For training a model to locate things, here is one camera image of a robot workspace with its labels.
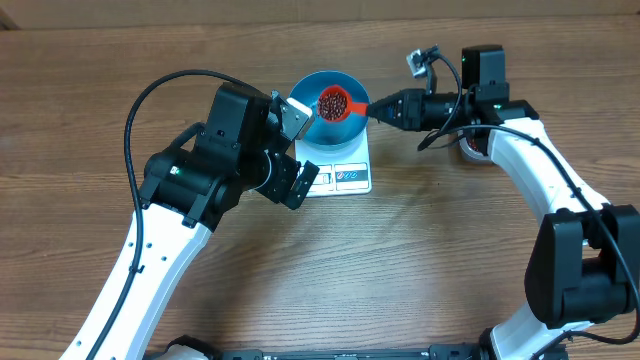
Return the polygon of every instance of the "coffee beans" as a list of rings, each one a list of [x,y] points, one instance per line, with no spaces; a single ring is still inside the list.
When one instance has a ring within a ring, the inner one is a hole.
[[[347,98],[341,93],[329,93],[318,99],[318,114],[324,119],[334,121],[347,110]]]

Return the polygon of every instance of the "wood grain surface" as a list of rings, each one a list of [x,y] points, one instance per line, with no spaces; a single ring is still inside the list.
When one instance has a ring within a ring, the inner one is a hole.
[[[638,0],[0,0],[21,29],[631,15]]]
[[[503,44],[514,99],[541,114],[594,189],[640,205],[640,18],[496,18],[9,31],[0,34],[0,358],[57,358],[123,244],[132,205],[125,117],[142,89],[187,68],[288,93],[339,69],[373,99],[419,87],[405,55]],[[438,65],[441,89],[454,88]],[[218,82],[157,89],[134,164],[206,119]],[[371,122],[373,191],[288,211],[246,194],[185,273],[151,349],[190,334],[222,349],[373,349],[475,341],[525,300],[537,225],[497,167]],[[632,316],[594,331],[625,336]],[[578,340],[575,359],[638,359],[640,344]]]
[[[15,30],[17,29],[17,26],[13,22],[13,20],[11,20],[11,18],[7,14],[5,14],[2,7],[0,7],[0,31],[9,29]]]

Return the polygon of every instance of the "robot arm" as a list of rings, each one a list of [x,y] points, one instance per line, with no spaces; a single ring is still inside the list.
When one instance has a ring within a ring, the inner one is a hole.
[[[307,162],[298,176],[300,163],[285,151],[312,121],[311,109],[295,99],[223,83],[206,125],[194,124],[147,162],[139,190],[142,255],[110,331],[100,344],[130,273],[135,214],[111,275],[62,359],[141,359],[182,274],[243,191],[255,189],[292,210],[302,204],[318,167]],[[194,148],[182,149],[193,136]]]
[[[429,65],[437,51],[434,47],[407,57],[414,77],[433,71]],[[584,330],[635,308],[637,291],[629,280],[637,283],[640,273],[640,215],[630,205],[610,205],[589,187],[553,146],[535,110],[524,100],[509,99],[502,47],[463,49],[462,79],[452,71],[468,89],[464,103],[454,94],[434,93],[428,81],[427,90],[401,90],[371,104],[367,114],[406,131],[438,131],[427,136],[419,150],[439,136],[458,133],[463,150],[462,145],[473,144],[475,160],[497,164],[511,177],[540,225],[525,275],[527,302],[511,319],[485,332],[480,343],[498,360],[563,353],[563,348],[550,345],[565,332]],[[506,128],[535,141],[500,131]],[[558,159],[598,219],[536,143]],[[623,274],[619,257],[598,231],[600,224],[612,234],[631,276]],[[600,255],[582,259],[583,244],[601,249]]]

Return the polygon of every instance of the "red measuring spoon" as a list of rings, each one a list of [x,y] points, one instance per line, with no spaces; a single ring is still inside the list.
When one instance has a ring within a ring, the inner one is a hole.
[[[346,119],[352,112],[358,115],[367,116],[367,106],[369,106],[369,104],[353,102],[353,99],[351,98],[351,94],[349,94],[340,85],[331,85],[328,88],[324,89],[324,91],[322,91],[322,94],[320,94],[318,101],[320,101],[321,98],[327,95],[336,94],[336,93],[344,96],[347,99],[347,107],[345,108],[344,113],[342,113],[340,117],[333,120],[329,120],[329,119],[325,119],[325,120],[329,122],[340,122]]]

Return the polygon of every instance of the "orange handle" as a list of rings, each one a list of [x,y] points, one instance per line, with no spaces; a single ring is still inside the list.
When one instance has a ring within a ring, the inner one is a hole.
[[[347,112],[354,112],[358,115],[367,116],[367,103],[349,103],[347,106]]]

